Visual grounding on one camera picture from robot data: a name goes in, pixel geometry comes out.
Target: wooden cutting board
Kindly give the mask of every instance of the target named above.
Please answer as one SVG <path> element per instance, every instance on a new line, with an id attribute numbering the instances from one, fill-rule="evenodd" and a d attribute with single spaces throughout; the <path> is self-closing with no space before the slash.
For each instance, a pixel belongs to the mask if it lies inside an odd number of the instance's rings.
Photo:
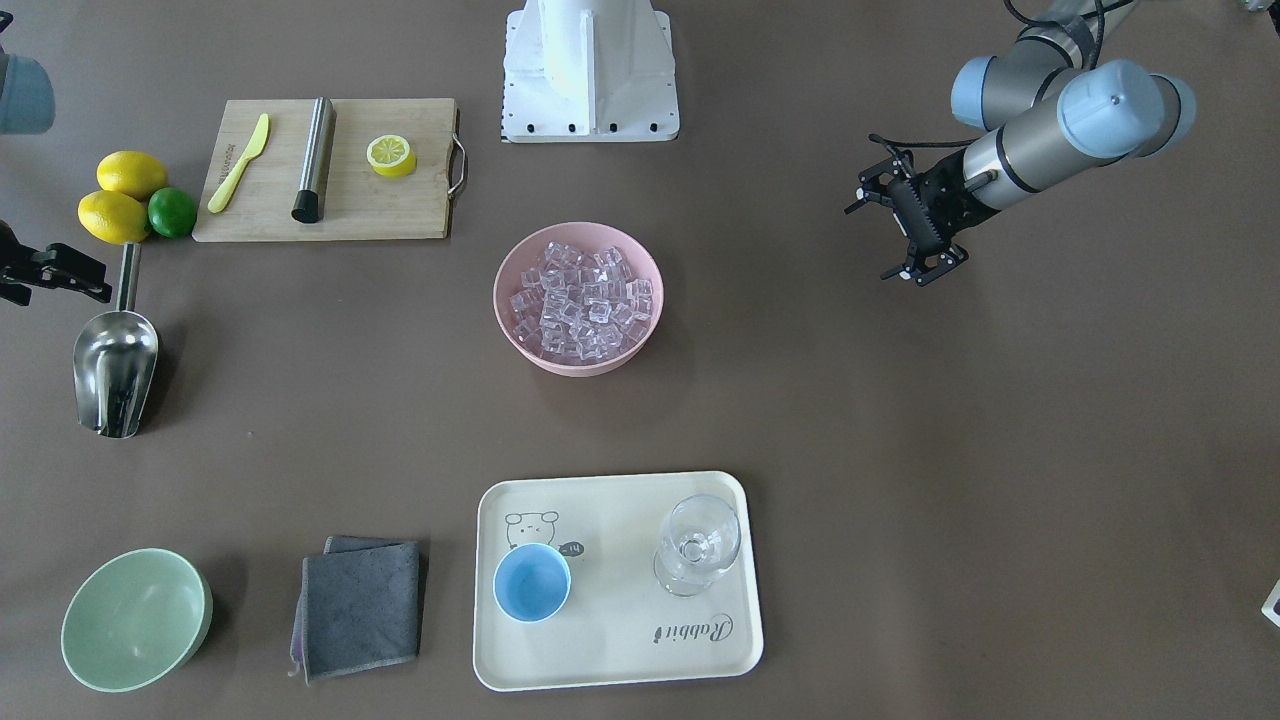
<path id="1" fill-rule="evenodd" d="M 324 219 L 294 220 L 302 158 L 311 128 L 308 100 L 229 100 L 218 129 L 212 160 L 200 193 L 192 237 L 200 242 L 279 242 L 323 240 L 419 240 L 449 234 L 449 165 L 458 106 L 453 99 L 334 100 L 337 117 Z M 221 213 L 209 199 L 239 159 L 260 114 L 271 117 L 262 154 L 244 169 L 236 195 Z M 369 143 L 399 135 L 417 155 L 417 169 L 403 178 L 374 173 Z"/>

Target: dish towel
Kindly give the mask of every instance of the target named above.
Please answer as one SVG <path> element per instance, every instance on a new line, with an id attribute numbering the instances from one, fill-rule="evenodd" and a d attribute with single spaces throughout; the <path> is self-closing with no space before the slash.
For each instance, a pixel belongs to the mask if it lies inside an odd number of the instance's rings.
<path id="1" fill-rule="evenodd" d="M 330 537 L 302 560 L 289 656 L 314 680 L 417 657 L 416 542 Z"/>

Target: yellow lemon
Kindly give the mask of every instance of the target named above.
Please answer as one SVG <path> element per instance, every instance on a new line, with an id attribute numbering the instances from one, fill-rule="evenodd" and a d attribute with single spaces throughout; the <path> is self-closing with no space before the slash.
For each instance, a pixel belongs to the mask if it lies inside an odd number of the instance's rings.
<path id="1" fill-rule="evenodd" d="M 77 214 L 84 229 L 113 245 L 138 242 L 151 233 L 146 206 L 114 190 L 86 195 L 81 199 Z"/>
<path id="2" fill-rule="evenodd" d="M 417 167 L 417 155 L 398 135 L 384 135 L 370 142 L 365 158 L 375 173 L 388 178 L 404 177 Z"/>
<path id="3" fill-rule="evenodd" d="M 146 152 L 120 150 L 97 164 L 97 184 L 102 190 L 114 190 L 146 201 L 152 192 L 169 184 L 169 173 L 160 160 Z"/>

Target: table surface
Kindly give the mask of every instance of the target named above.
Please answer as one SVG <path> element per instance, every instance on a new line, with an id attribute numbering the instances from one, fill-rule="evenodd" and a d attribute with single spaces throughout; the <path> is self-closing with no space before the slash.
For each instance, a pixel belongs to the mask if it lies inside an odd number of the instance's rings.
<path id="1" fill-rule="evenodd" d="M 1027 0 L 1023 10 L 1043 3 Z M 1235 3 L 1148 3 L 1110 33 L 1187 79 L 1199 122 L 983 225 L 925 290 L 879 273 L 887 210 L 846 217 L 867 133 L 969 136 L 965 60 L 1001 3 L 664 0 L 682 129 L 504 145 L 518 4 L 15 0 L 9 53 L 58 119 L 0 137 L 20 241 L 109 264 L 74 208 L 146 150 L 198 192 L 228 99 L 456 97 L 470 156 L 445 241 L 143 246 L 164 356 L 143 432 L 76 423 L 70 350 L 102 307 L 0 307 L 4 717 L 1275 717 L 1280 628 L 1280 42 Z M 933 158 L 927 151 L 922 159 Z M 625 368 L 550 375 L 498 332 L 532 231 L 607 223 L 667 283 Z M 475 510 L 494 483 L 721 469 L 751 506 L 765 651 L 737 679 L 498 694 L 471 669 Z M 417 661 L 289 678 L 301 561 L 330 534 L 419 538 Z M 81 687 L 67 602 L 157 546 L 209 578 L 193 660 Z"/>

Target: yellow plastic knife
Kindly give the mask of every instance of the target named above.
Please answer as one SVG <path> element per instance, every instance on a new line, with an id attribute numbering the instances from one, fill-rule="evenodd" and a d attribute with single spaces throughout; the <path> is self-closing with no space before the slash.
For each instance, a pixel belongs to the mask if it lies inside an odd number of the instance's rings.
<path id="1" fill-rule="evenodd" d="M 239 160 L 236 160 L 236 167 L 232 172 L 227 173 L 227 179 L 223 184 L 218 186 L 214 191 L 214 196 L 209 199 L 209 211 L 221 213 L 227 209 L 227 204 L 232 201 L 232 195 L 236 193 L 236 186 L 239 184 L 239 178 L 244 174 L 244 168 L 248 161 L 262 154 L 262 149 L 266 147 L 266 136 L 271 131 L 271 119 L 266 113 L 262 113 L 257 118 L 257 127 L 253 128 L 253 135 L 248 138 L 248 145 L 244 146 L 244 152 L 241 152 Z"/>

